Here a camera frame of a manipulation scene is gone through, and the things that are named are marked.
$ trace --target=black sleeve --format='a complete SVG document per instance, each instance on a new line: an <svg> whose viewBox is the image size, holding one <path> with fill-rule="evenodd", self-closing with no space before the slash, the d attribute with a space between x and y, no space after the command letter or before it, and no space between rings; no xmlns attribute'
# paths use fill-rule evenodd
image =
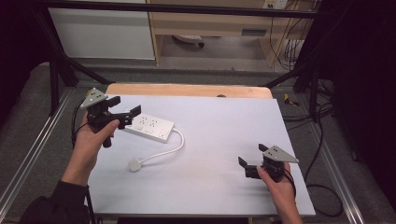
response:
<svg viewBox="0 0 396 224"><path fill-rule="evenodd" d="M84 205L88 187L59 181L50 198L35 199L23 213L20 224L89 224L90 217Z"/></svg>

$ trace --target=white power strip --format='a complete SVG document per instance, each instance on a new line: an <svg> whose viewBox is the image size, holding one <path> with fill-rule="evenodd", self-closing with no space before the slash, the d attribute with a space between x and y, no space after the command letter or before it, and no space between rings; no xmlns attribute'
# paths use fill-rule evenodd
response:
<svg viewBox="0 0 396 224"><path fill-rule="evenodd" d="M132 125L126 125L125 130L162 143L168 142L175 123L140 114L132 120Z"/></svg>

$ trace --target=human hand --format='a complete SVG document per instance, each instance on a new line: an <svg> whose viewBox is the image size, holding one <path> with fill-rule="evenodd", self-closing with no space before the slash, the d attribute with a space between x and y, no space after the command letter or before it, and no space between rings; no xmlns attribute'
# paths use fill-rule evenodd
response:
<svg viewBox="0 0 396 224"><path fill-rule="evenodd" d="M96 164L101 145L109 136L112 136L120 124L119 120L112 120L105 128L97 132L87 122L87 114L85 114L77 133L72 156L61 179L63 182L84 187L88 185L88 178Z"/></svg>
<svg viewBox="0 0 396 224"><path fill-rule="evenodd" d="M288 162L285 162L285 170L290 174L290 164ZM257 172L271 193L276 211L282 219L282 223L303 223L294 201L294 191L289 180L283 176L276 183L260 166L257 166Z"/></svg>

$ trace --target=white cable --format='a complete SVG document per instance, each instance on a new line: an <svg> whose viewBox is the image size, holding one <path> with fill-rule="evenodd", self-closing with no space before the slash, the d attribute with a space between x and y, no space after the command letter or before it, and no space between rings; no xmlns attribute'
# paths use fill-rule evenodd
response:
<svg viewBox="0 0 396 224"><path fill-rule="evenodd" d="M159 157L159 156L163 156L163 155L166 155L166 154L169 154L169 153L176 152L176 151L180 150L184 146L183 133L181 133L181 131L179 131L176 128L173 128L172 131L180 134L181 144L180 144L179 147L177 147L175 149L172 149L172 150L169 150L169 151L165 151L165 152L153 155L153 156L150 156L150 157L147 157L147 158L145 158L143 160L133 159L132 161L129 162L129 168L131 169L131 171L132 172L138 171L142 167L143 162L145 162L145 161L148 161L148 160L151 160L153 158L156 158L156 157Z"/></svg>

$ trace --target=white tabletop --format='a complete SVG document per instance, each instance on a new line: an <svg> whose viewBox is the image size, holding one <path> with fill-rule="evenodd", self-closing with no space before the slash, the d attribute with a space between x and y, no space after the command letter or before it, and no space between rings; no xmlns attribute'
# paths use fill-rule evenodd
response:
<svg viewBox="0 0 396 224"><path fill-rule="evenodd" d="M122 95L110 109L142 112L175 123L186 139L172 154L147 161L132 173L128 162L179 146L116 130L111 148L102 148L89 185L99 215L146 217L260 217L276 214L264 183L245 178L238 156L260 164L258 144L277 145L294 155L276 100L191 96ZM298 164L291 165L302 216L315 214Z"/></svg>

